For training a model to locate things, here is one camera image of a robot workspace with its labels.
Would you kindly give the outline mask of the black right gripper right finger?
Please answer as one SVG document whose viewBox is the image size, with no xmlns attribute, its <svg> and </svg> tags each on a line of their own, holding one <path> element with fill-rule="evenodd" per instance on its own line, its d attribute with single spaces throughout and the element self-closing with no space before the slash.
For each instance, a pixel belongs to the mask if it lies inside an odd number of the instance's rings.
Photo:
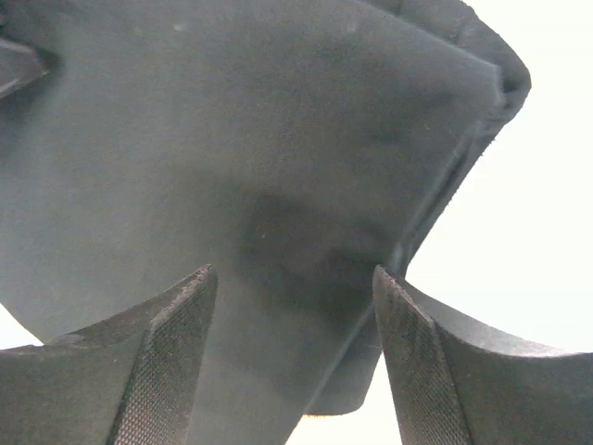
<svg viewBox="0 0 593 445">
<path fill-rule="evenodd" d="M 591 353 L 500 331 L 382 267 L 372 287 L 403 443 L 591 443 Z"/>
</svg>

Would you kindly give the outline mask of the black floral print t shirt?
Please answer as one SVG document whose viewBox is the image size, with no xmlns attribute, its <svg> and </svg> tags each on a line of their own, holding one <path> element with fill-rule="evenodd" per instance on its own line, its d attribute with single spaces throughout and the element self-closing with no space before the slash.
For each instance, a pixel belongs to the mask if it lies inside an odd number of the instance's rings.
<svg viewBox="0 0 593 445">
<path fill-rule="evenodd" d="M 529 71 L 461 1 L 5 1 L 1 300 L 42 341 L 219 276 L 194 444 L 283 444 Z"/>
</svg>

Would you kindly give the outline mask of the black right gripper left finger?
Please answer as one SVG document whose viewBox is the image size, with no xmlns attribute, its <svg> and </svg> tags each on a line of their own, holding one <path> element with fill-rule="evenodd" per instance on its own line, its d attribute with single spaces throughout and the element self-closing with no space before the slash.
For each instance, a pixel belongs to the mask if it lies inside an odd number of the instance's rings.
<svg viewBox="0 0 593 445">
<path fill-rule="evenodd" d="M 204 266 L 99 323 L 2 350 L 2 443 L 186 443 L 217 287 Z"/>
</svg>

